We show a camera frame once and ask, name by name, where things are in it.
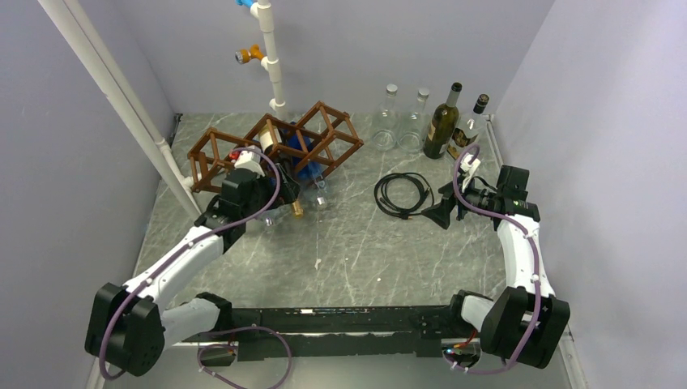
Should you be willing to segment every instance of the lavender wall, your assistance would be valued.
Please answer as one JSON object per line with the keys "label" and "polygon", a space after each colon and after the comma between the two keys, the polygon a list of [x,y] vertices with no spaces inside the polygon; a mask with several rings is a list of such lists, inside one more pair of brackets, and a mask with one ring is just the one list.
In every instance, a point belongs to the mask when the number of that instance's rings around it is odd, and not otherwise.
{"label": "lavender wall", "polygon": [[[553,0],[275,0],[275,37],[290,110],[323,100],[371,111],[389,82],[401,104],[419,86],[429,106],[464,84],[461,108],[488,93],[495,110]],[[258,22],[233,0],[117,0],[177,112],[264,112],[273,97],[256,62],[237,49],[262,46]]]}
{"label": "lavender wall", "polygon": [[685,387],[687,3],[556,0],[497,111],[591,387]]}
{"label": "lavender wall", "polygon": [[[154,86],[125,32],[104,36],[136,87]],[[159,177],[38,2],[3,2],[0,53],[0,387],[83,387],[94,293],[131,275]]]}

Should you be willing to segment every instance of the gray marble countertop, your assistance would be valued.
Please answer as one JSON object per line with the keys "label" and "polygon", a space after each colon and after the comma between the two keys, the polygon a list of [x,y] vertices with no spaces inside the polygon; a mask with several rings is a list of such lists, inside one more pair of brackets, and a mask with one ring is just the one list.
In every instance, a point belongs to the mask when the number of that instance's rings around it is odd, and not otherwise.
{"label": "gray marble countertop", "polygon": [[[242,136],[261,116],[183,115],[172,145],[181,172],[190,174],[186,153],[209,126]],[[369,114],[351,116],[364,141],[373,132],[370,119]],[[319,124],[311,123],[308,128],[317,130]],[[498,166],[486,137],[480,146],[479,175],[495,183]],[[343,149],[335,145],[332,151],[336,155]],[[449,156],[430,160],[422,153],[409,155],[398,148],[378,152],[365,145],[327,178],[327,209],[318,211],[312,201],[304,201],[301,219],[287,208],[271,227],[249,222],[245,235],[197,274],[172,306],[206,291],[234,306],[256,308],[447,304],[460,289],[497,296],[506,274],[501,244],[488,218],[470,214],[462,222],[453,219],[445,231],[422,216],[387,216],[374,202],[375,183],[392,172],[423,174],[436,195],[450,180],[452,163]],[[212,195],[197,194],[198,205],[205,207]],[[390,197],[410,206],[418,194],[412,184],[399,181],[390,185]],[[161,182],[136,273],[177,244],[191,225]]]}

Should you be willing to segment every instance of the white pipe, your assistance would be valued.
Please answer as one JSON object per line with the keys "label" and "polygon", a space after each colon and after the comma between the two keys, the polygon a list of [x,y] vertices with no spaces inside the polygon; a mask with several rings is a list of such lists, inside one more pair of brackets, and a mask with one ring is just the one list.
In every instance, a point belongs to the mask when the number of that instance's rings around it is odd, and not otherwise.
{"label": "white pipe", "polygon": [[139,143],[139,146],[155,166],[162,179],[167,183],[179,203],[181,203],[192,219],[197,218],[200,215],[200,210],[186,194],[183,185],[179,182],[177,176],[164,159],[162,152],[160,152],[160,149],[147,133],[141,118],[126,99],[124,92],[120,89],[117,81],[110,73],[95,47],[93,47],[93,44],[75,19],[70,8],[62,0],[38,0],[38,2],[51,18],[55,27],[64,36],[69,46],[74,50],[81,63],[86,67],[93,80],[96,81],[100,90],[105,94],[126,128],[129,129],[136,142]]}
{"label": "white pipe", "polygon": [[[126,76],[124,76],[122,69],[119,67],[117,61],[115,61],[114,57],[108,50],[107,45],[100,37],[100,34],[96,30],[95,26],[93,26],[93,23],[91,23],[91,19],[88,18],[86,11],[84,11],[81,7],[79,0],[63,1],[69,12],[76,20],[76,23],[83,31],[83,34],[91,42],[93,49],[98,54],[98,56],[104,63],[105,67],[107,67],[108,72],[112,75],[115,82],[122,90],[122,93],[124,93],[126,100],[129,102],[131,107],[138,115],[139,119],[143,123],[143,126],[145,127],[145,131],[147,131],[147,133],[152,137],[152,140],[153,142],[155,142],[157,148],[160,149],[160,152],[164,156],[164,160],[167,161],[169,168],[172,169],[174,175],[177,176],[179,182],[185,182],[185,177],[183,174],[181,174],[181,170],[179,170],[177,162],[174,160],[174,158],[172,158],[172,150],[169,147],[169,143],[167,143],[167,139],[165,139],[160,133],[160,131],[157,129],[157,126],[152,121],[150,115],[148,114],[148,111],[143,106],[141,100],[139,100],[139,96],[136,94],[136,92],[134,92],[134,89],[131,87],[131,84],[129,84],[129,80],[126,79]],[[184,189],[186,195],[189,197],[191,202],[194,203],[196,209],[198,209],[198,211],[200,212],[198,204],[196,204],[190,188],[188,186],[184,186]]]}
{"label": "white pipe", "polygon": [[139,97],[136,95],[134,89],[129,84],[129,81],[124,76],[124,73],[122,73],[122,69],[117,65],[117,62],[114,60],[114,57],[109,52],[103,40],[100,38],[100,34],[98,34],[98,31],[93,26],[93,23],[91,23],[91,20],[88,18],[88,15],[86,15],[86,12],[81,7],[79,0],[63,1],[66,4],[69,11],[71,12],[71,14],[74,16],[74,19],[76,19],[76,22],[83,30],[83,33],[91,42],[93,49],[96,50],[98,56],[100,56],[100,59],[102,59],[109,73],[113,76],[113,78],[117,82],[117,85],[119,85],[119,88],[124,93],[124,96],[126,96],[126,99],[129,101],[131,106],[134,107],[134,111],[136,111],[139,118],[141,119],[141,122],[143,122],[143,125],[146,127],[146,130],[148,134],[150,134],[150,136],[152,137],[152,140],[156,144],[161,144],[163,142],[166,143],[164,137],[157,129],[157,126],[155,125],[155,123],[153,123],[150,115],[148,115],[148,112],[143,107],[143,103],[141,103],[141,100],[139,100]]}
{"label": "white pipe", "polygon": [[270,73],[270,81],[272,82],[272,91],[275,93],[274,102],[270,102],[270,106],[277,112],[277,117],[281,120],[288,120],[288,112],[286,111],[286,101],[284,101],[284,90],[281,83],[281,67],[279,66],[279,58],[277,57],[277,48],[275,44],[275,22],[272,18],[272,5],[270,0],[258,0],[250,7],[251,14],[255,15],[253,9],[257,10],[258,22],[260,22],[260,30],[262,37],[265,40],[265,52],[267,53],[267,71]]}

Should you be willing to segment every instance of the coiled black cable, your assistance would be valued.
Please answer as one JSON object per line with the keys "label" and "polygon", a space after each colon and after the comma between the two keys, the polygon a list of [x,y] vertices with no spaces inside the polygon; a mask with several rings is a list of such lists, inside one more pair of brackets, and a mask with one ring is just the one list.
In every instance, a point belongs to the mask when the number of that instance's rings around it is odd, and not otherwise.
{"label": "coiled black cable", "polygon": [[[392,203],[391,200],[389,200],[387,188],[389,186],[389,183],[397,179],[410,181],[413,185],[415,185],[418,193],[420,193],[420,199],[417,200],[417,203],[410,208],[399,207],[398,205]],[[374,201],[377,203],[379,209],[389,216],[398,217],[399,219],[403,220],[408,220],[411,216],[419,215],[420,212],[416,211],[420,209],[420,207],[422,207],[422,204],[425,203],[425,200],[428,196],[432,197],[432,203],[430,204],[430,206],[434,205],[434,193],[432,191],[432,187],[429,186],[429,182],[427,182],[427,179],[419,173],[387,174],[386,176],[380,178],[379,181],[377,181],[377,185],[374,186]]]}

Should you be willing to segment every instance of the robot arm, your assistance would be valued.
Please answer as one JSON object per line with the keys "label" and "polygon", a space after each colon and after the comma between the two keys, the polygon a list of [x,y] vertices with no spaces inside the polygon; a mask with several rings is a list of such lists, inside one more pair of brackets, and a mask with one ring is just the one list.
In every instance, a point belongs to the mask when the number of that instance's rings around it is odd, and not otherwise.
{"label": "robot arm", "polygon": [[[252,152],[239,155],[234,169],[222,182],[221,193],[165,256],[123,286],[106,284],[97,292],[86,336],[87,352],[99,355],[105,329],[126,298],[130,303],[115,322],[105,360],[135,376],[148,372],[172,344],[213,328],[231,327],[231,303],[210,293],[201,293],[177,308],[165,308],[195,274],[243,235],[245,225],[223,229],[217,234],[213,230],[245,219],[269,203],[275,191],[273,179],[265,175],[254,156]],[[300,191],[297,182],[286,174],[285,167],[280,164],[276,167],[281,182],[271,208],[293,203]],[[210,236],[196,242],[203,235]],[[187,245],[188,250],[160,271],[174,253]]]}
{"label": "robot arm", "polygon": [[[465,200],[480,210],[507,215],[520,223],[529,236],[526,237],[520,228],[509,221],[492,218],[506,262],[506,289],[496,301],[477,293],[460,291],[451,302],[455,320],[458,323],[471,324],[480,333],[483,352],[510,359],[530,324],[535,309],[533,275],[536,272],[534,253],[528,241],[531,237],[539,253],[541,307],[534,331],[520,352],[518,362],[543,369],[551,360],[565,330],[570,318],[570,307],[567,302],[556,299],[544,270],[539,245],[539,210],[536,204],[527,202],[529,172],[504,165],[495,191],[477,189],[472,178],[479,164],[479,160],[473,160],[469,154],[462,159],[458,184]],[[453,182],[440,188],[439,193],[442,194],[441,202],[422,213],[448,229],[454,207],[458,208],[458,220],[465,218],[471,209],[455,197]]]}

